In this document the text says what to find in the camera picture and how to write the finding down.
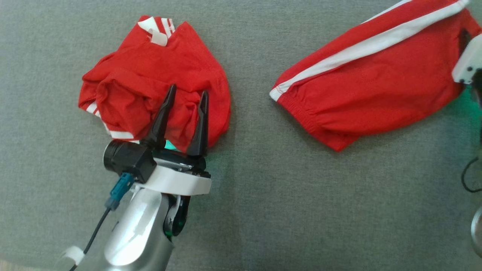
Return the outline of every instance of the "folded clothing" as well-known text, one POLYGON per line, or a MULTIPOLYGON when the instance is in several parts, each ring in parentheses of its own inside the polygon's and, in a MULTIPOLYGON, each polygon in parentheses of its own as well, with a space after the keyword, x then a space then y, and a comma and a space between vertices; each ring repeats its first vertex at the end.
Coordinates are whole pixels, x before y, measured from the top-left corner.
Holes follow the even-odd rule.
POLYGON ((177 85, 166 139, 186 151, 197 124, 197 106, 209 93, 208 145, 228 129, 230 96, 221 65, 188 23, 142 16, 117 51, 83 77, 79 107, 102 119, 113 138, 143 138, 172 84, 177 85))
POLYGON ((289 68, 270 96, 336 151, 419 121, 462 91, 459 36, 481 33, 468 2, 403 0, 289 68))

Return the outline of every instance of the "cable connector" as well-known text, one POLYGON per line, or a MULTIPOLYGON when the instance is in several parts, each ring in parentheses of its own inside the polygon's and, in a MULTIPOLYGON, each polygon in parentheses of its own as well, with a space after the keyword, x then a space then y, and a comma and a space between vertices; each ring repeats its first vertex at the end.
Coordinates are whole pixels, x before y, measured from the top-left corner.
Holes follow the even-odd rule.
POLYGON ((116 210, 119 204, 121 203, 121 199, 129 191, 134 184, 134 176, 129 173, 122 173, 120 175, 119 181, 114 186, 112 191, 110 192, 110 197, 104 204, 106 208, 112 209, 112 211, 116 210))

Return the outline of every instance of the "gray fabric surface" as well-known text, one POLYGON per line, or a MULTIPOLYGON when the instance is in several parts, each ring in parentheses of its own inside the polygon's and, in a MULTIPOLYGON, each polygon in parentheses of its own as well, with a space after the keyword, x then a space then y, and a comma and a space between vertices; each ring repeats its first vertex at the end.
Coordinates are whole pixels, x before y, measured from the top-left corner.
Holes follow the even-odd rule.
MULTIPOLYGON (((86 245, 116 176, 102 165, 104 127, 76 107, 81 77, 150 14, 193 25, 233 101, 207 159, 212 192, 192 199, 169 270, 479 270, 469 226, 482 196, 459 182, 478 144, 467 95, 342 153, 268 96, 287 68, 396 2, 3 0, 0 258, 52 268, 86 245)), ((482 2, 471 9, 482 21, 482 2)), ((125 205, 79 271, 94 270, 125 205)))

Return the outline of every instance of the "black cable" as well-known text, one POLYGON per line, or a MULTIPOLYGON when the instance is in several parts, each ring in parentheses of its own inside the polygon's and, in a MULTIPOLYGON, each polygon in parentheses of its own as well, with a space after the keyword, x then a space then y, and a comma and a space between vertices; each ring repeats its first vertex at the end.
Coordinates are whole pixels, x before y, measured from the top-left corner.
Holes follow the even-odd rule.
MULTIPOLYGON (((102 215, 102 217, 100 218, 99 223, 97 223, 97 227, 95 227, 95 230, 92 233, 91 239, 89 240, 89 243, 87 244, 87 246, 84 249, 84 255, 87 254, 90 247, 92 246, 92 243, 94 242, 94 239, 95 239, 97 233, 99 232, 100 226, 102 226, 102 223, 104 223, 104 220, 106 219, 106 217, 107 217, 107 215, 109 214, 110 211, 111 211, 111 208, 107 208, 106 211, 104 212, 104 214, 102 215)), ((74 271, 76 268, 77 268, 77 265, 74 264, 74 266, 72 266, 70 271, 74 271)))
POLYGON ((477 162, 479 160, 479 157, 476 157, 472 160, 470 160, 470 162, 465 166, 464 168, 464 171, 462 171, 462 176, 461 176, 461 179, 462 179, 462 185, 464 186, 464 189, 469 191, 470 193, 477 193, 477 192, 480 192, 482 191, 482 188, 479 188, 479 189, 476 189, 476 190, 472 190, 470 188, 468 188, 467 184, 465 183, 465 173, 467 173, 467 170, 470 168, 470 166, 477 162))

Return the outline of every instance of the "red fabric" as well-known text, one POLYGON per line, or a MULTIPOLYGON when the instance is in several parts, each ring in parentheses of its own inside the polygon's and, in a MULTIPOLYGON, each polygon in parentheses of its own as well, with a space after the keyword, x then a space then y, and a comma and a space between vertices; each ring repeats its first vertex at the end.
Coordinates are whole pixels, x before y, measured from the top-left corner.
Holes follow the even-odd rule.
MULTIPOLYGON (((161 32, 160 18, 156 23, 161 32)), ((111 131, 127 131, 139 140, 147 134, 171 84, 177 84, 166 138, 185 151, 194 135, 197 105, 209 92, 209 136, 213 146, 229 125, 230 96, 225 73, 194 29, 181 24, 167 46, 150 42, 137 24, 119 49, 102 58, 82 77, 79 107, 96 102, 111 131)))
MULTIPOLYGON (((361 24, 303 59, 275 87, 308 67, 374 35, 455 3, 412 0, 361 24)), ((328 72, 293 84, 278 99, 317 140, 336 151, 360 136, 410 125, 459 96, 452 69, 459 58, 459 35, 481 28, 467 10, 416 35, 328 72)))

